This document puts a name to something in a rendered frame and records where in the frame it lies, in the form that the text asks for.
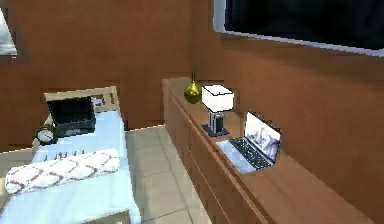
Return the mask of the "silver open laptop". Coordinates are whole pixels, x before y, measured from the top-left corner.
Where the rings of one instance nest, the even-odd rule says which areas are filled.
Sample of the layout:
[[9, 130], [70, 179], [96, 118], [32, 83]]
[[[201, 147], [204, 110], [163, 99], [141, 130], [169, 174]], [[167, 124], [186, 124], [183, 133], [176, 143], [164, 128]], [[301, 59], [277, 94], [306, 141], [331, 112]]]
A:
[[248, 110], [243, 136], [217, 142], [217, 145], [240, 174], [249, 174], [276, 164], [281, 136], [278, 128]]

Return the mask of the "yellow green glass vase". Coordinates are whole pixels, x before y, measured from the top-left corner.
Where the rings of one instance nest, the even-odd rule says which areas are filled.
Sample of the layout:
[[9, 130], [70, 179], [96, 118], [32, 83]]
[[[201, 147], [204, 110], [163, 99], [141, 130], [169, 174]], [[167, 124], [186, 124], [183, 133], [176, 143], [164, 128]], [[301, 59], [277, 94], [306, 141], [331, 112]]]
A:
[[201, 87], [196, 81], [196, 74], [191, 74], [191, 82], [184, 89], [184, 98], [191, 104], [196, 104], [201, 100]]

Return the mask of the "black round alarm clock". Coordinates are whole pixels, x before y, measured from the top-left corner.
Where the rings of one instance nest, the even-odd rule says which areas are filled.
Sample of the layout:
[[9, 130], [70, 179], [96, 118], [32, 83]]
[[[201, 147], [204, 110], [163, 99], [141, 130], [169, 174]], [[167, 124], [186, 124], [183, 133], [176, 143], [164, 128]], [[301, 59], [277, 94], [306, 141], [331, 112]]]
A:
[[57, 135], [53, 125], [43, 125], [36, 132], [36, 138], [41, 145], [50, 145], [57, 142]]

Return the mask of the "white framed dark window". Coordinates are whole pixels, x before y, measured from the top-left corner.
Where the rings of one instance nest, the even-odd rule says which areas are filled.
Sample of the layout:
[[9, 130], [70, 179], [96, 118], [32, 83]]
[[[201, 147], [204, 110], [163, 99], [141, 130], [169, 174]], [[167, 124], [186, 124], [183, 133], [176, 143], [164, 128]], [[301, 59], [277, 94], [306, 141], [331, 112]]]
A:
[[384, 0], [213, 0], [213, 29], [384, 57]]

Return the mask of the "bed with pale blue sheet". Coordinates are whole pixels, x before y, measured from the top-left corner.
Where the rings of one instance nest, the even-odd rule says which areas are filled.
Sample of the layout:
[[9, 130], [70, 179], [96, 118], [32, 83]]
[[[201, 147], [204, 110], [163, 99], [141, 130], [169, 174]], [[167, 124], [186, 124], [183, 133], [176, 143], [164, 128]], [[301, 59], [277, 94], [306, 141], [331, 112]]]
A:
[[96, 124], [93, 133], [39, 145], [31, 163], [116, 149], [119, 170], [38, 191], [10, 194], [0, 224], [140, 224], [128, 164], [124, 123], [114, 86], [47, 93], [46, 102], [77, 97], [92, 99]]

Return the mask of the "white patterned long pillow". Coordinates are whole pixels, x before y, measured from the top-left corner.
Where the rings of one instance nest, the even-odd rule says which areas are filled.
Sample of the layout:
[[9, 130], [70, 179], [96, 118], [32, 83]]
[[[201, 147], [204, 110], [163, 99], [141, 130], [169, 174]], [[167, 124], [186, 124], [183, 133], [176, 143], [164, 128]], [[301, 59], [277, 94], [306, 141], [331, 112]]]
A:
[[38, 191], [111, 174], [119, 166], [120, 156], [114, 148], [31, 163], [11, 168], [5, 176], [5, 189], [9, 194]]

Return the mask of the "brown wooden chest of drawers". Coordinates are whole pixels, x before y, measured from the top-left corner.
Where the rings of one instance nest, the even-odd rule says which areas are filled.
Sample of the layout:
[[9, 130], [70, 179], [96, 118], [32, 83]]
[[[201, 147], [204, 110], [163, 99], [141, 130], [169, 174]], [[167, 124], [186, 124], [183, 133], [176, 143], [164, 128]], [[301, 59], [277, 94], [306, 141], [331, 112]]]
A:
[[375, 224], [285, 152], [241, 175], [202, 125], [208, 111], [184, 99], [186, 77], [162, 81], [166, 130], [212, 224]]

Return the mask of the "white shade table lamp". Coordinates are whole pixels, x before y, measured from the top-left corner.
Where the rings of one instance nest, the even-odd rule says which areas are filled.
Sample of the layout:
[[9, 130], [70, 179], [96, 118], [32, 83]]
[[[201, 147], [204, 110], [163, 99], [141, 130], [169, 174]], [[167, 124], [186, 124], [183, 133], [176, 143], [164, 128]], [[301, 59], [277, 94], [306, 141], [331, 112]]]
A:
[[212, 138], [228, 134], [224, 128], [224, 113], [234, 106], [234, 93], [221, 84], [205, 85], [202, 87], [203, 105], [209, 110], [208, 123], [203, 129]]

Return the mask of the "brown framed window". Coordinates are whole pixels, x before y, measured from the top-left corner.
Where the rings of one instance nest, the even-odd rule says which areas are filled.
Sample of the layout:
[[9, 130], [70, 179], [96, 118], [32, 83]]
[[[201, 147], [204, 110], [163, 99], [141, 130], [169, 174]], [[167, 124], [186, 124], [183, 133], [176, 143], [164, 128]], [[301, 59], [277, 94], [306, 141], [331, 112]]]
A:
[[28, 50], [14, 9], [0, 4], [0, 64], [24, 63]]

